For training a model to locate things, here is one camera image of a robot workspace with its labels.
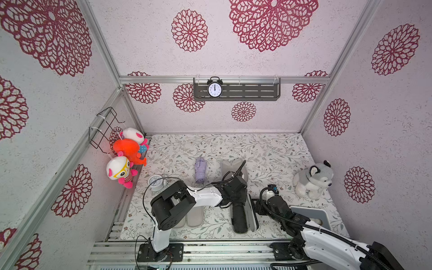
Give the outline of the black umbrella case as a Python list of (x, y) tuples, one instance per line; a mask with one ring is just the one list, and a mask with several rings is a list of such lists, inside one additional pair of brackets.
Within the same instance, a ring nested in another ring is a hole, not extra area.
[[(230, 208), (229, 211), (230, 211), (230, 214), (232, 217), (232, 205), (229, 208)], [(248, 231), (255, 232), (259, 228), (259, 223), (258, 223), (258, 219), (256, 216), (256, 212), (254, 211), (253, 206), (252, 206), (252, 198), (251, 198), (250, 194), (246, 195), (244, 210), (245, 210), (245, 214), (246, 214)]]

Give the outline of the black umbrella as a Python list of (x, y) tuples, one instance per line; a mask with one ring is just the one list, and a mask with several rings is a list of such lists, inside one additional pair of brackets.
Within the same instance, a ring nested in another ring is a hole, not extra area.
[(232, 204), (232, 225), (234, 232), (237, 234), (245, 234), (248, 231), (246, 214), (242, 203)]

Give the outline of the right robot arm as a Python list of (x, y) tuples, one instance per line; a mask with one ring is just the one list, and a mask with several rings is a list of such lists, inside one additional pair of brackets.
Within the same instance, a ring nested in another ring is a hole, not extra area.
[(294, 267), (323, 263), (335, 270), (403, 269), (384, 245), (351, 240), (293, 212), (274, 184), (265, 187), (259, 198), (252, 199), (252, 207), (258, 215), (272, 218), (282, 231), (292, 237), (280, 253), (290, 260), (297, 260)]

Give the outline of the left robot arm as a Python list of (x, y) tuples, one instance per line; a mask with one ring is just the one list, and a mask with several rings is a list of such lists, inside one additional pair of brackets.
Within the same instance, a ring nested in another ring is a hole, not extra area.
[(232, 208), (234, 232), (247, 233), (246, 210), (252, 207), (248, 202), (247, 182), (242, 174), (245, 164), (246, 161), (243, 161), (230, 178), (212, 182), (208, 187), (196, 190), (179, 180), (154, 197), (150, 203), (155, 223), (150, 240), (153, 251), (159, 253), (168, 248), (171, 229), (195, 207), (229, 206)]

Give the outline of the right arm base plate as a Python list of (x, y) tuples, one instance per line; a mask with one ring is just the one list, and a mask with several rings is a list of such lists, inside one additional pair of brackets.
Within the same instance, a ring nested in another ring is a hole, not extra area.
[(270, 245), (275, 261), (300, 261), (304, 258), (302, 247), (292, 243), (275, 242)]

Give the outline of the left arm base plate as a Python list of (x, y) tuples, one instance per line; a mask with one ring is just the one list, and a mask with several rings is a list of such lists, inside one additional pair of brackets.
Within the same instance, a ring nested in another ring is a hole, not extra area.
[(183, 244), (169, 244), (169, 246), (156, 252), (151, 244), (141, 244), (139, 246), (137, 262), (182, 262)]

